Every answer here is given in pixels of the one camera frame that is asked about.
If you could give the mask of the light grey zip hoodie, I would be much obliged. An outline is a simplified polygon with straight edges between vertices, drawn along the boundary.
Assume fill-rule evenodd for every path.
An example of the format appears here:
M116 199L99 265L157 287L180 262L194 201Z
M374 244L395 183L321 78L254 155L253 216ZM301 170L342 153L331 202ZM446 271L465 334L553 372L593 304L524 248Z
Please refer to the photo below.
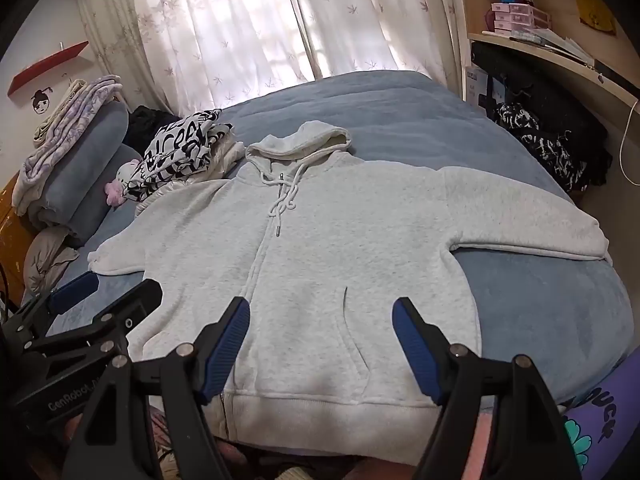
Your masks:
M350 135L305 122L252 144L229 180L153 202L90 254L101 275L142 272L163 299L128 337L163 356L236 296L250 329L204 410L217 437L258 448L415 465L437 411L392 326L409 298L452 342L482 348L459 247L604 260L595 218L540 188L463 167L365 162Z

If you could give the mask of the black white clothes pile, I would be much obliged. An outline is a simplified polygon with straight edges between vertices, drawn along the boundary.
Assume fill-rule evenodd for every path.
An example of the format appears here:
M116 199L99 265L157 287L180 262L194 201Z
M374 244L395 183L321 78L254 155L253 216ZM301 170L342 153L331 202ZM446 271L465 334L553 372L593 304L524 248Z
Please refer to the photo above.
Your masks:
M482 68L504 87L490 118L524 145L568 194L606 183L613 156L608 130L562 84L537 66L484 58Z

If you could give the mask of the beige crumpled cloth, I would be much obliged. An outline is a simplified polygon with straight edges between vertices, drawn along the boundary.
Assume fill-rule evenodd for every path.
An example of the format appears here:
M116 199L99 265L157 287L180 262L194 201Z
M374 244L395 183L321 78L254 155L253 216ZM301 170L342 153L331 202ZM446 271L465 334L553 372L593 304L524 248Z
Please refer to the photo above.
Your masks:
M66 226L51 226L38 233L24 261L26 292L32 296L50 292L68 266L78 258L79 252L66 242L69 235L70 230Z

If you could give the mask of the blue pillow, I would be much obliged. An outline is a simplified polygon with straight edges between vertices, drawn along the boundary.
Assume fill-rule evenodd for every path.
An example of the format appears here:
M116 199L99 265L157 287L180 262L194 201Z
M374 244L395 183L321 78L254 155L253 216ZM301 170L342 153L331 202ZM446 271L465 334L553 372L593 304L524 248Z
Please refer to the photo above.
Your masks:
M78 246L93 236L111 210L104 185L120 166L139 154L123 144L128 129L126 106L118 101L103 105L73 148L54 166L42 194L27 209L27 217L40 230L65 226Z

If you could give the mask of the pink white plush toy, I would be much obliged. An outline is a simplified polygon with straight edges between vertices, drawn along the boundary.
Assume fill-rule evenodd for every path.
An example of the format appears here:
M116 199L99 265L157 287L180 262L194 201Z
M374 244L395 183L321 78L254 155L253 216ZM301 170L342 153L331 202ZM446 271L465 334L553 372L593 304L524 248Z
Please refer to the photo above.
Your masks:
M137 159L131 159L125 162L116 171L116 176L111 182L104 185L104 193L106 195L107 206L117 208L126 202L126 188L134 170L138 168L140 162Z

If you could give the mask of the black white graffiti garment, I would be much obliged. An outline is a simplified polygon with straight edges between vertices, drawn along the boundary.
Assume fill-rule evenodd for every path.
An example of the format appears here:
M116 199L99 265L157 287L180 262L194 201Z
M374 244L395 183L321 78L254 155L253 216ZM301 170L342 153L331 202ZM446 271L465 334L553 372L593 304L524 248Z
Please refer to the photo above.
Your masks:
M221 122L221 110L201 110L163 126L142 159L125 171L122 197L143 202L165 184L213 167L221 143L233 141L233 126Z

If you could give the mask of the cream satin folded garment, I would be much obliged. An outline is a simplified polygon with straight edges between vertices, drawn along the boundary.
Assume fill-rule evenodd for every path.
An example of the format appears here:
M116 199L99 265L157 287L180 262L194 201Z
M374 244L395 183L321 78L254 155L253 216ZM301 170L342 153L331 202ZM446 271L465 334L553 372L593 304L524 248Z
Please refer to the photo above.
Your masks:
M214 145L212 156L210 156L210 164L205 170L197 172L196 174L190 174L190 176L187 177L172 178L169 182L163 184L158 190L147 197L143 202L137 204L134 215L137 217L152 203L169 192L195 183L222 179L244 157L244 155L244 144L236 140L233 133L225 134Z

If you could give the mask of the black garment near headboard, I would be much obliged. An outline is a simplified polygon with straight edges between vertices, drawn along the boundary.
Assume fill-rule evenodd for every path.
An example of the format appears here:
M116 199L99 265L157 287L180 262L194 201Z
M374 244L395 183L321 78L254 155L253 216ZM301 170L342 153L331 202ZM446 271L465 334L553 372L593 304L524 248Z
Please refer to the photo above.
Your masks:
M129 114L128 128L122 143L143 155L157 134L157 130L178 120L179 117L163 110L152 110L139 105Z

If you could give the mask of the purple printed cloth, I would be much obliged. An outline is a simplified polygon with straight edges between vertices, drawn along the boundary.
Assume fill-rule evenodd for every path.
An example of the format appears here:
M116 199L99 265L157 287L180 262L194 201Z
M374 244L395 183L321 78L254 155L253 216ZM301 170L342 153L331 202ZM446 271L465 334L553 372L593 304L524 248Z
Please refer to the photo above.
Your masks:
M583 479L602 479L639 425L639 349L563 415Z

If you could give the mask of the purple white folded blanket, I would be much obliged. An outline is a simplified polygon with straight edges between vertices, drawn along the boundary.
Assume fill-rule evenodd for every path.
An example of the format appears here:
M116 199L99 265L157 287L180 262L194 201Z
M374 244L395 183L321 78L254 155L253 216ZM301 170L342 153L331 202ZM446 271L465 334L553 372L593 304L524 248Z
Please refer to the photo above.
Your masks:
M117 75L102 76L87 82L75 79L67 88L52 114L37 128L35 149L17 174L12 192L12 207L21 217L41 196L55 165L74 147L93 118L108 101L122 90Z

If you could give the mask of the white floral curtain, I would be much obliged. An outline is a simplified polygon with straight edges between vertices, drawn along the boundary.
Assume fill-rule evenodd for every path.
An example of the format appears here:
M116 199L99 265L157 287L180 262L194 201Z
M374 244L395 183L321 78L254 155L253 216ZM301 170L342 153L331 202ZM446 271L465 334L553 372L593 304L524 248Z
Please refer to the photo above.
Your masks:
M362 70L462 86L462 0L76 1L132 106L186 115Z

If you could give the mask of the white cardboard box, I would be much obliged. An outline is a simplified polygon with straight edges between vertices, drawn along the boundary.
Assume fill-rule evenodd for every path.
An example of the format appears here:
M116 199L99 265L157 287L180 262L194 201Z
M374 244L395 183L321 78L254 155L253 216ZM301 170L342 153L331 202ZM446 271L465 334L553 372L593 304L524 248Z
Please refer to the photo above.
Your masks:
M465 102L481 108L487 96L488 73L472 65L463 70L463 99Z

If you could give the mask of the yellow sticky paper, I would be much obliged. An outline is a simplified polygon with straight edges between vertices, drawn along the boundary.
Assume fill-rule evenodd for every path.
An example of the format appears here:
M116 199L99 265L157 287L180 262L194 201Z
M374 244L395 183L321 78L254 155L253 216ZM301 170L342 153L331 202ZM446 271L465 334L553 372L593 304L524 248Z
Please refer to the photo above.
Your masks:
M610 36L616 35L614 15L603 0L576 0L576 6L582 24Z

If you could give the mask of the wooden desk shelf unit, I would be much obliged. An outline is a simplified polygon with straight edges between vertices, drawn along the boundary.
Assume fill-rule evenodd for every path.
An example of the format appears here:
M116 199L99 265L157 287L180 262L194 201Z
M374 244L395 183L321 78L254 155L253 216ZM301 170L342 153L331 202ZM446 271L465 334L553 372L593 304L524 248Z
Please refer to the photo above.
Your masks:
M495 24L489 13L503 13L504 3L462 1L471 44L538 58L542 68L609 126L622 130L629 114L638 113L639 55L620 24L614 25L614 34L592 28L580 16L578 0L532 0L533 10L518 12L515 25Z

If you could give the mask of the red wall shelf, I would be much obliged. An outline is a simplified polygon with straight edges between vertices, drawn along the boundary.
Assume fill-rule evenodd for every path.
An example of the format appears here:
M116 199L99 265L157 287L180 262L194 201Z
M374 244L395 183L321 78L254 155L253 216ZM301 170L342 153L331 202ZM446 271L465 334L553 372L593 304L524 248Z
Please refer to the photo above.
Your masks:
M28 84L44 73L47 73L49 70L52 70L52 68L66 63L73 58L77 58L78 55L80 55L81 52L85 50L86 47L88 47L88 45L88 40L78 42L78 44L72 44L70 47L58 50L35 62L34 64L27 66L26 68L24 68L24 70L13 77L6 95L12 96L13 93L17 92L17 90L20 90L22 87L24 87L25 84Z

